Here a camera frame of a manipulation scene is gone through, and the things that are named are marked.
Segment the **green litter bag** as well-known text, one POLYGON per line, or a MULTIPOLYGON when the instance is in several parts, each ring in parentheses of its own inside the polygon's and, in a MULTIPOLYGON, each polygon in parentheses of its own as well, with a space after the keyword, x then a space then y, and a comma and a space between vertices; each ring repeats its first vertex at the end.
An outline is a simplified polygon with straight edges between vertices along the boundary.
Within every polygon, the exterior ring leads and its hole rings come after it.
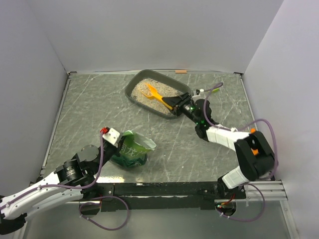
POLYGON ((148 153, 154 151, 156 143, 137 132, 128 130, 124 132, 125 137, 119 156, 113 155, 111 161, 123 168, 135 168, 145 165, 148 153))

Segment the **yellow plastic scoop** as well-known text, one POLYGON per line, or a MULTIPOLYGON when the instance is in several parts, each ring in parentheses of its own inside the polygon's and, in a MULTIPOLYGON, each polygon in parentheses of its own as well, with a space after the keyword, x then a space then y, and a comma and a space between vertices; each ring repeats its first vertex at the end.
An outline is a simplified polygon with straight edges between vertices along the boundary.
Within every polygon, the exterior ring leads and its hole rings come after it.
POLYGON ((145 97, 147 97, 150 100, 157 100, 158 102, 162 103, 166 108, 168 108, 169 110, 173 110, 173 107, 171 107, 170 105, 168 105, 167 103, 164 102, 163 100, 163 96, 161 96, 155 87, 153 87, 152 85, 150 85, 149 83, 145 83, 145 85, 148 87, 149 89, 149 93, 146 94, 143 91, 140 91, 145 97))

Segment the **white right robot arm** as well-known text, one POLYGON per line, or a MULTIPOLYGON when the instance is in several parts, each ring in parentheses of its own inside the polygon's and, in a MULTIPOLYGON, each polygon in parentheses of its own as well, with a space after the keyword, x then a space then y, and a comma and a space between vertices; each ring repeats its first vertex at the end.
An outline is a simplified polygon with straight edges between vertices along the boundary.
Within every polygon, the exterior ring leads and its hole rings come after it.
POLYGON ((238 166, 217 180, 217 191, 222 198, 231 197, 241 185, 259 180, 275 169, 275 154, 260 131, 224 127, 211 118, 208 100, 194 101, 189 93, 163 97, 161 101, 173 114, 183 114, 193 121, 199 138, 236 153, 238 166))

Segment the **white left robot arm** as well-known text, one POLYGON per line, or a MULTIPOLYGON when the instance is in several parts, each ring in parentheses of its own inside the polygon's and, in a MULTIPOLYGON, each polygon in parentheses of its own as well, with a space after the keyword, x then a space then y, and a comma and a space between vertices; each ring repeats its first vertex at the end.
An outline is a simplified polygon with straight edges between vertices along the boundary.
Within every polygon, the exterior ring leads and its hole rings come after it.
POLYGON ((102 146, 87 145, 47 177, 28 188, 0 199, 0 233, 21 229, 36 213, 73 200, 93 200, 98 196, 97 179, 102 167, 119 153, 103 141, 102 146))

